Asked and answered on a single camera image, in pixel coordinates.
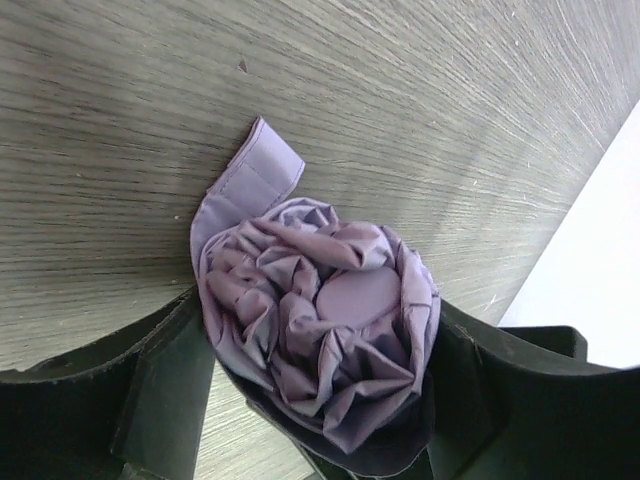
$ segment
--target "gathered fabric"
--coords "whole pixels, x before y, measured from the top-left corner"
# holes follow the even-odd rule
[[[192,263],[211,343],[236,385],[305,446],[322,438],[348,456],[423,408],[440,295],[389,227],[340,220],[309,198],[283,202],[303,167],[259,119],[194,218]]]

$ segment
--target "wood grain surface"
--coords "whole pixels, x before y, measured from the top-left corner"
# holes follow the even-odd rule
[[[639,22],[638,0],[0,0],[0,368],[192,284],[191,216],[257,115],[308,162],[297,193],[393,226],[495,322],[640,98]],[[220,385],[198,478],[304,476],[254,469],[262,424]]]

